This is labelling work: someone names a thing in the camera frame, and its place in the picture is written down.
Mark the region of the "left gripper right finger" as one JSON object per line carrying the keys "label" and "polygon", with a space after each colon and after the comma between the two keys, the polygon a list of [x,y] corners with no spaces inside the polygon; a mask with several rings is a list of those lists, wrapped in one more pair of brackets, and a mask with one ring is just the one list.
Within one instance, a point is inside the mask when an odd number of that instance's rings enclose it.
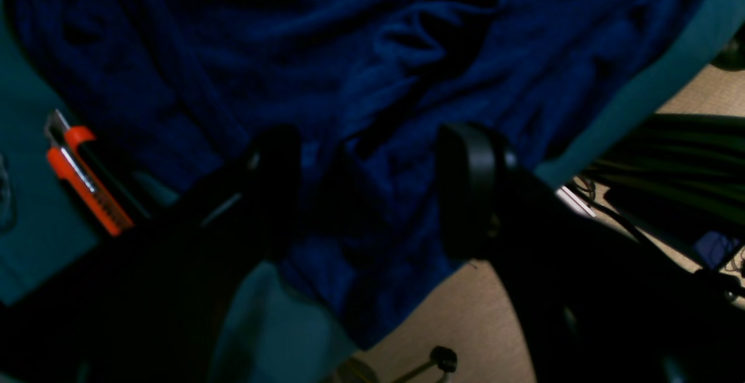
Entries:
{"label": "left gripper right finger", "polygon": [[444,124],[435,153],[445,252],[491,264],[538,382],[743,381],[741,287],[575,213],[490,129]]}

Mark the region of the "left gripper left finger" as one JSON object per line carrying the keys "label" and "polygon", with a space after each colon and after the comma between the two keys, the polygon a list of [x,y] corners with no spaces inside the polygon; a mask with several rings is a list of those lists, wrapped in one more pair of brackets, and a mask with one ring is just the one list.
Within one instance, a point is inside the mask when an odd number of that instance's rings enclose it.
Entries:
{"label": "left gripper left finger", "polygon": [[24,382],[205,382],[242,280],[290,245],[301,176],[294,126],[175,205],[109,238],[2,312],[2,373]]}

